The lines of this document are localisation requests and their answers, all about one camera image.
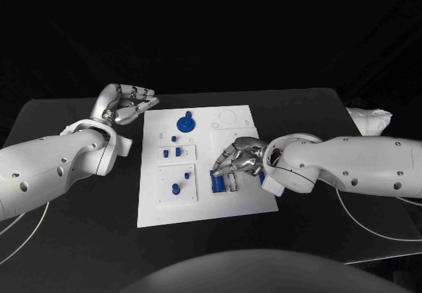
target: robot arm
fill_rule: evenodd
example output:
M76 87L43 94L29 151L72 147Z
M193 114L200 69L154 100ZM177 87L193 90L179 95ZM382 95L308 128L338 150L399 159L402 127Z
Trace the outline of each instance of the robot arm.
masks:
M153 95L145 88L109 84L89 119L69 125L59 136L0 150L0 221L65 194L79 179L109 173L117 155L127 156L133 144L117 135L112 123L131 123L158 103Z
M338 190L359 194L422 197L422 146L413 140L337 137L323 142L307 134L292 134L265 146L261 160L249 168L262 164L262 187L277 196L284 188L310 193L323 180ZM235 171L236 164L233 159L216 176Z

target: hole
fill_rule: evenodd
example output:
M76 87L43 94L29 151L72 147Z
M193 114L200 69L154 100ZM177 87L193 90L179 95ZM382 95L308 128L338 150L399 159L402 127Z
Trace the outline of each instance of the hole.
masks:
M58 174L61 177L63 176L63 168L62 167L58 167Z
M27 189L29 189L29 184L27 184L26 182L20 182L19 187L20 187L20 190L22 190L23 192L26 192Z

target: blue knob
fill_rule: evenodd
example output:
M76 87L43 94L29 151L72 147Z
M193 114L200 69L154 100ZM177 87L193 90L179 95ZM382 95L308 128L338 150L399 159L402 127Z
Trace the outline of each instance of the blue knob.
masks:
M173 194L177 195L180 193L180 188L177 183L173 184L171 189L173 189Z
M186 111L186 116L177 120L177 129L181 132L192 132L194 127L196 127L196 122L192 119L192 113L190 111Z

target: cable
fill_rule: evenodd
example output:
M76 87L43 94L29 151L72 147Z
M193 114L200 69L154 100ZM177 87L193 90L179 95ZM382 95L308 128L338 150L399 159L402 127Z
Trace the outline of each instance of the cable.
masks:
M12 226L17 223L17 221L22 219L23 216L24 216L24 213L16 218L12 224L3 229L3 231L0 232L0 235L12 228Z
M340 203L343 205L343 208L350 216L350 218L353 219L353 221L372 233L374 234L376 236L380 236L382 238L386 238L389 240L396 240L396 241L405 241L405 242L421 242L422 239L400 239L400 238L392 238L392 237L387 237L387 236L383 236L382 234L379 234L377 232L373 232L356 219L354 217L351 216L346 206L344 206L344 203L343 203L343 200L341 200L341 197L340 197L340 194L338 194L338 189L336 188L336 192L337 192L337 196L338 196L338 200L340 200Z
M10 255L10 256L9 256L9 257L0 262L0 265L1 265L1 264L3 264L3 263L4 263L4 262L13 257L13 255L16 254L16 252L19 252L20 248L24 246L24 244L27 243L29 239L32 238L35 232L37 231L37 227L39 227L39 225L42 224L42 220L45 219L45 215L46 215L46 210L48 210L48 208L49 208L49 204L50 204L50 202L46 203L45 213L42 214L42 218L40 218L40 220L39 220L39 222L37 222L37 226L35 227L33 232L30 233L30 236L26 238L23 244L22 244L22 245L17 247L17 249L13 251L12 255Z
M399 200L403 200L406 203L412 203L412 204L415 204L416 206L422 206L422 203L415 203L412 200L406 200L406 199L403 199L403 198L400 198L400 197L396 197Z

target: dark table surface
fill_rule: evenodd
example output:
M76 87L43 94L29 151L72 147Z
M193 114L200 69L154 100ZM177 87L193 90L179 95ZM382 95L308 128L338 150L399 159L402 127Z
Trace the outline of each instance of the dark table surface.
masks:
M331 89L161 95L154 109L249 105L265 141L304 132L323 140L359 136ZM4 147L58 135L89 116L95 98L33 99L19 114ZM49 206L29 243L0 266L4 292L117 292L160 268L226 250L275 248L340 262L422 252L421 242L390 241L347 216L336 190L318 182L311 194L285 190L279 212L137 228L143 117L115 126L134 140L111 173L78 181ZM376 232L418 239L421 234L396 198L341 193L357 220ZM0 261L27 238L45 211L30 211L0 237ZM12 219L0 223L0 230Z

